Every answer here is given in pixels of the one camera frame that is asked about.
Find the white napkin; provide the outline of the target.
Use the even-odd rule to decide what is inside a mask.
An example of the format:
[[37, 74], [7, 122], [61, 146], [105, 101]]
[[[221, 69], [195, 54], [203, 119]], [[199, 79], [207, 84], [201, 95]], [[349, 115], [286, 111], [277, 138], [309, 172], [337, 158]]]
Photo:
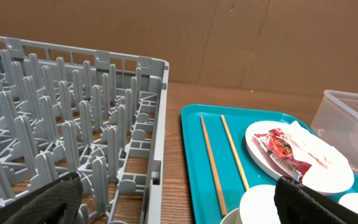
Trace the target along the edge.
[[285, 130], [285, 137], [291, 146], [293, 157], [324, 169], [348, 165], [348, 160], [334, 147], [292, 122]]

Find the wooden chopstick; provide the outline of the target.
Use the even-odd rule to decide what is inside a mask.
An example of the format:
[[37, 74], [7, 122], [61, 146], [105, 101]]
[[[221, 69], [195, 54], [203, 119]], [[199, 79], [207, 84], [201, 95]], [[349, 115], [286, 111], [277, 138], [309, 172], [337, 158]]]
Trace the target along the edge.
[[213, 181], [214, 181], [214, 186], [216, 189], [216, 195], [218, 198], [219, 209], [221, 212], [221, 216], [225, 217], [227, 215], [227, 207], [226, 207], [226, 203], [225, 203], [225, 199], [224, 199], [223, 189], [221, 187], [221, 182], [219, 179], [218, 170], [217, 170], [216, 163], [215, 163], [214, 156], [213, 156], [213, 150], [211, 148], [211, 142], [209, 139], [208, 130], [206, 128], [206, 124], [205, 124], [203, 115], [200, 116], [200, 121], [201, 121], [202, 130], [203, 130], [204, 141], [206, 144], [206, 150], [208, 153], [208, 159], [209, 159], [209, 163], [210, 163], [210, 167], [211, 167], [211, 172], [213, 175]]
[[233, 154], [233, 157], [234, 157], [234, 160], [235, 160], [235, 163], [236, 163], [236, 166], [237, 166], [237, 169], [238, 169], [242, 184], [244, 186], [245, 191], [248, 191], [250, 189], [249, 183], [247, 181], [247, 177], [246, 177], [246, 174], [244, 172], [244, 168], [242, 166], [241, 160], [239, 158], [239, 155], [238, 155], [238, 152], [237, 152], [237, 149], [236, 149], [236, 145], [234, 144], [231, 132], [229, 130], [229, 126], [227, 124], [226, 118], [225, 118], [225, 116], [223, 114], [221, 115], [221, 122], [223, 124], [227, 139], [229, 141], [229, 145], [231, 147], [231, 151], [232, 151], [232, 154]]

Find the red snack wrapper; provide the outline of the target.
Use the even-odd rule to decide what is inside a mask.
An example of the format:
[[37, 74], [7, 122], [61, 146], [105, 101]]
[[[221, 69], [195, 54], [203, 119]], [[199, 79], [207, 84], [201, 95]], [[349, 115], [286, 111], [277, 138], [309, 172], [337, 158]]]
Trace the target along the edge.
[[262, 147], [281, 170], [302, 183], [305, 174], [312, 165], [294, 158], [289, 140], [280, 128], [271, 129], [267, 133], [254, 134], [253, 140]]

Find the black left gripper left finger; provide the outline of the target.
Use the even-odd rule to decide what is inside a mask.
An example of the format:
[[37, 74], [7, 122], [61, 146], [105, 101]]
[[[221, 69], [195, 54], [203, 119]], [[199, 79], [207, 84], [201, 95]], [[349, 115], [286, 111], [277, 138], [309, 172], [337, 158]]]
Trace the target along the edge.
[[71, 172], [0, 208], [0, 223], [73, 223], [83, 185]]

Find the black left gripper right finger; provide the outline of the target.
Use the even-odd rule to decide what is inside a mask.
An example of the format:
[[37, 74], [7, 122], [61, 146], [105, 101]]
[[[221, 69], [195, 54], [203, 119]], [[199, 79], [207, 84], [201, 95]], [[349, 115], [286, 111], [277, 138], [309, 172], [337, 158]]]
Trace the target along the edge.
[[358, 224], [357, 213], [291, 177], [278, 179], [273, 199], [281, 224]]

